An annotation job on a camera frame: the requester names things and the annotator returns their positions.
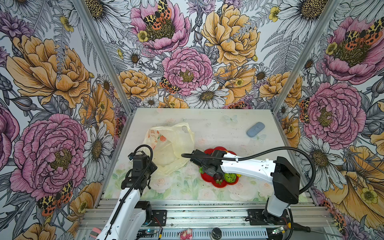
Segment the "dark brown fruit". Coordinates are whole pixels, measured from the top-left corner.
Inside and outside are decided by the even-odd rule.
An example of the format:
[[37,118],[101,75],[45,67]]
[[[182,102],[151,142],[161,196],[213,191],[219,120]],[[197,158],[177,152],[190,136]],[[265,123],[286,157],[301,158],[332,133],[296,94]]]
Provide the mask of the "dark brown fruit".
[[223,183],[223,177],[220,175],[215,175],[213,179],[217,185],[221,185]]

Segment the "green pear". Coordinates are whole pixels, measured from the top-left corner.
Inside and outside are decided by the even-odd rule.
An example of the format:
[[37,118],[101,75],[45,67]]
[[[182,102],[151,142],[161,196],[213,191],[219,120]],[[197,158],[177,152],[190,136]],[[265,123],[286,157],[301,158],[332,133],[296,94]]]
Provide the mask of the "green pear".
[[233,184],[236,182],[237,180],[237,175],[236,174],[228,174],[228,173],[225,173],[224,174],[224,180],[228,183],[228,184]]

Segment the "cream plastic bag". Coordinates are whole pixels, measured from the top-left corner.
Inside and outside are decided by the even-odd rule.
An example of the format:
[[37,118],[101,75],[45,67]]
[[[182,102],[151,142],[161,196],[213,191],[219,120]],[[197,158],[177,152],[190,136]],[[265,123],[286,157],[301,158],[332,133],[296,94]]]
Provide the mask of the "cream plastic bag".
[[148,129],[143,144],[153,150],[153,162],[158,167],[155,173],[167,176],[188,162],[182,154],[191,153],[195,149],[195,133],[188,123],[153,127]]

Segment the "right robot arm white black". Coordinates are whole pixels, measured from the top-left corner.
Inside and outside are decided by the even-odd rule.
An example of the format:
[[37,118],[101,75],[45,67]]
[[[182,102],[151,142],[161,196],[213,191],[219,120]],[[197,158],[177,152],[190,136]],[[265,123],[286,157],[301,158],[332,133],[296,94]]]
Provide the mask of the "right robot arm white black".
[[257,160],[255,157],[241,158],[222,150],[215,150],[210,155],[195,150],[191,154],[182,154],[182,157],[190,159],[211,177],[239,174],[271,184],[273,193],[266,204],[266,216],[282,217],[287,207],[299,202],[301,176],[284,157]]

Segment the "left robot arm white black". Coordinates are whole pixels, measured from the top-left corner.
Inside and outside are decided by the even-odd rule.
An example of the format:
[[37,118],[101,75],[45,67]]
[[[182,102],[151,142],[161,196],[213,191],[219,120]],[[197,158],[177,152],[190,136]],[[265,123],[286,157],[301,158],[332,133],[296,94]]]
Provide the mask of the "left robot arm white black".
[[123,180],[118,202],[97,240],[134,240],[141,226],[152,217],[150,203],[140,198],[157,167],[152,157],[142,151],[131,153],[129,159],[133,168]]

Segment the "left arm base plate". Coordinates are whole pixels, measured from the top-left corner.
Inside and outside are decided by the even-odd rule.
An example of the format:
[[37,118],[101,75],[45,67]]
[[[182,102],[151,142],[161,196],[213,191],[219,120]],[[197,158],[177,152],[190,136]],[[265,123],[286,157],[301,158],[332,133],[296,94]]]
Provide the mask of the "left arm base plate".
[[144,223],[144,227],[165,227],[167,223],[167,210],[152,210],[152,218]]

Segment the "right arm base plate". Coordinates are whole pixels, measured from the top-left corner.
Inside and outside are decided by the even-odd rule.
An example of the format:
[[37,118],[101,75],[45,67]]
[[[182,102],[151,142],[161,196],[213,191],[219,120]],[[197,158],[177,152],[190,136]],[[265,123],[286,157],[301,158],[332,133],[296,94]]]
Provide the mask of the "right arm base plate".
[[267,213],[264,209],[249,209],[247,210],[248,216],[245,218],[251,226],[272,226],[272,225],[287,225],[291,222],[287,210],[284,210],[281,217],[276,217]]

